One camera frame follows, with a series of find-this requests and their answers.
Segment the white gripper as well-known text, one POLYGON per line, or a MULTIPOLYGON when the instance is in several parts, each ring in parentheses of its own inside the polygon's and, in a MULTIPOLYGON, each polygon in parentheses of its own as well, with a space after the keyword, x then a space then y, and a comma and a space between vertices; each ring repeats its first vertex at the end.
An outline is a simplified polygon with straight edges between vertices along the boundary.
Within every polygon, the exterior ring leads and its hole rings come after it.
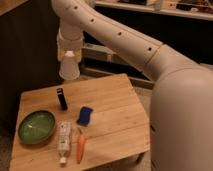
MULTIPOLYGON (((83 47, 83 33, 63 35, 61 30, 57 34, 57 60, 62 61, 67 51, 79 51, 83 47)), ((76 54, 76 62, 82 62, 82 54, 76 54)))

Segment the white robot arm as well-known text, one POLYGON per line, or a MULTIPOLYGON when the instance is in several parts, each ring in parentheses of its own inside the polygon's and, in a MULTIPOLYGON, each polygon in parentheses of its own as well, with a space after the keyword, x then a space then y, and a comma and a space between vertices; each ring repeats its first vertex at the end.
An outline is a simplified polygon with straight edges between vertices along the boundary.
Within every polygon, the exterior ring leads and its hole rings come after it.
POLYGON ((86 0, 51 1, 63 46, 80 48, 87 32, 154 82, 151 169, 213 171, 213 71, 96 12, 86 0))

